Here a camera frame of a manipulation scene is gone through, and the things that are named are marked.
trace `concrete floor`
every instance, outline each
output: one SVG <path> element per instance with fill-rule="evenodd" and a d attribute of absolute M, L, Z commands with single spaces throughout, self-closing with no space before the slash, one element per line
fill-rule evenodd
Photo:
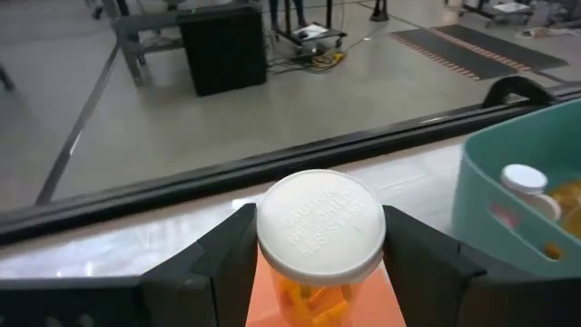
<path fill-rule="evenodd" d="M 19 88 L 17 94 L 0 93 L 0 154 L 6 158 L 0 171 L 0 210 L 34 202 L 114 43 L 106 24 L 91 20 L 82 1 L 38 2 L 0 0 L 0 13 L 5 6 L 13 8 L 11 20 L 0 16 L 0 31 L 21 24 L 15 16 L 36 17 L 38 13 L 30 14 L 35 8 L 48 11 L 47 6 L 67 5 L 73 8 L 74 18 L 59 14 L 58 25 L 47 23 L 51 28 L 41 25 L 37 30 L 23 25 L 19 38 L 0 33 L 0 60 Z M 152 0 L 144 2 L 159 6 Z M 323 21 L 322 4 L 324 0 L 305 1 L 310 21 Z M 344 48 L 375 33 L 350 49 L 347 60 L 329 74 L 269 75 L 265 85 L 198 98 L 182 50 L 149 55 L 151 82 L 140 89 L 134 87 L 119 56 L 54 198 L 477 104 L 494 82 L 469 80 L 388 36 L 414 25 L 448 24 L 442 19 L 441 1 L 391 0 L 389 11 L 394 17 L 383 25 L 370 22 L 370 10 L 364 6 L 341 2 L 335 8 L 336 26 L 342 25 L 350 34 Z M 480 30 L 484 25 L 471 15 L 461 23 Z M 77 25 L 79 33 L 70 32 Z M 578 39 L 516 40 L 514 31 L 505 27 L 487 33 L 563 57 L 573 68 L 581 66 L 581 47 L 574 45 Z M 275 47 L 276 55 L 285 55 L 285 45 Z M 554 74 L 575 77 L 570 67 L 561 71 Z M 547 86 L 556 84 L 525 75 Z"/>

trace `black case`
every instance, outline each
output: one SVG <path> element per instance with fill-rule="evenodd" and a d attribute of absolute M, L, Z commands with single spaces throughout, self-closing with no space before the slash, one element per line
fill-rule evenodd
<path fill-rule="evenodd" d="M 200 96 L 266 82 L 261 12 L 249 4 L 203 7 L 178 16 Z"/>

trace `white bottle cap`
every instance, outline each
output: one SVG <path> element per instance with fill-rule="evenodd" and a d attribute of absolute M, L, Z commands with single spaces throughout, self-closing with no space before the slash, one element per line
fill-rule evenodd
<path fill-rule="evenodd" d="M 365 278 L 380 263 L 386 223 L 364 184 L 330 170 L 294 173 L 274 184 L 258 205 L 264 258 L 307 285 Z"/>
<path fill-rule="evenodd" d="M 547 177 L 537 169 L 524 164 L 509 164 L 502 169 L 500 181 L 511 191 L 539 194 L 547 186 Z"/>

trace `bin handle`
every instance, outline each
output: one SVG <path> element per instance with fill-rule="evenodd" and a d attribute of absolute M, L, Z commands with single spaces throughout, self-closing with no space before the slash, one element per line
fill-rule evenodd
<path fill-rule="evenodd" d="M 543 85 L 523 76 L 509 76 L 496 81 L 480 106 L 482 109 L 505 104 L 509 94 L 526 97 L 531 104 L 548 106 L 557 102 Z"/>
<path fill-rule="evenodd" d="M 515 237 L 518 238 L 522 243 L 529 247 L 532 251 L 545 258 L 550 262 L 559 262 L 563 256 L 563 251 L 561 247 L 553 241 L 548 241 L 543 244 L 542 248 L 538 245 L 533 244 L 525 233 L 521 233 L 518 228 L 521 225 L 521 218 L 517 217 L 510 210 L 503 208 L 500 205 L 492 205 L 488 212 L 497 223 L 500 223 L 504 228 L 508 229 Z"/>

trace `plastic bin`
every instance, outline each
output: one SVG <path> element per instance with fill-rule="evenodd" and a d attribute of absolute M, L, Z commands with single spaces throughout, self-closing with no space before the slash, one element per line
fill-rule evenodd
<path fill-rule="evenodd" d="M 580 123 L 581 101 L 574 101 L 472 134 L 458 176 L 454 236 L 535 275 L 581 275 L 581 242 L 499 181 L 507 164 L 527 164 L 545 173 L 547 191 L 581 179 Z"/>

